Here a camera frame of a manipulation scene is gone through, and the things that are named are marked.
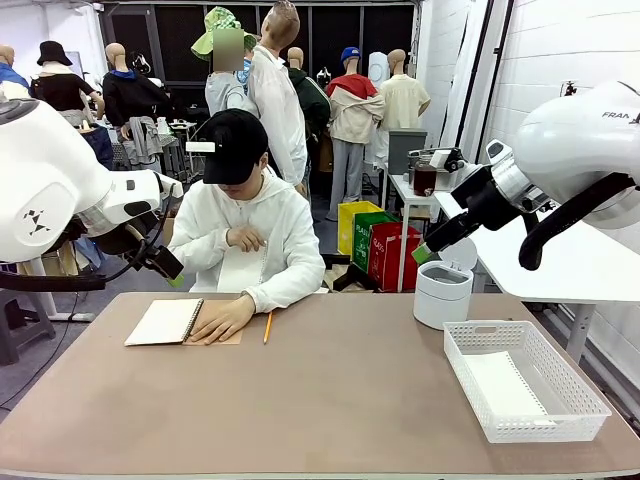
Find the person's right hand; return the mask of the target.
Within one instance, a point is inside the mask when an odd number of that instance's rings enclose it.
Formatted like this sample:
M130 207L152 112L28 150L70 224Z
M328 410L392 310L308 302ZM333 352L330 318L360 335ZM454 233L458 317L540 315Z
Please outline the person's right hand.
M230 247L237 247L245 253L259 251L266 246L266 240L262 235L249 225L228 229L226 242Z

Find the person's left hand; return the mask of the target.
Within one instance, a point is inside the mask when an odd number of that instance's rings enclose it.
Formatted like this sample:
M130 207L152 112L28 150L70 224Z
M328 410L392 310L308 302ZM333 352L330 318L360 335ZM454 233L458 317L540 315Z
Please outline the person's left hand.
M203 345L225 342L242 330L255 312L255 302L248 294L243 294L224 305L215 306L209 313L201 311L189 341Z

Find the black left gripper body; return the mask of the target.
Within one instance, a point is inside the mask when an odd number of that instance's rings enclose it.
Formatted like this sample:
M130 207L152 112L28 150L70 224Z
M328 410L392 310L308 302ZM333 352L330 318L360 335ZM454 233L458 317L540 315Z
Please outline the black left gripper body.
M127 262L136 271L147 269L165 279L175 280L183 269L183 264L164 246L155 246L146 242L127 253Z

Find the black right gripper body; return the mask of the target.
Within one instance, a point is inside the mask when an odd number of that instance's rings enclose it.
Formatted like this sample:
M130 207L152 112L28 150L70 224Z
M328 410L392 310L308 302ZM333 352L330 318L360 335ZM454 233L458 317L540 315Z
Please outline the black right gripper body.
M497 188L489 166L470 173L451 195L464 209L454 220L466 231L475 231L480 226L497 231L521 215Z

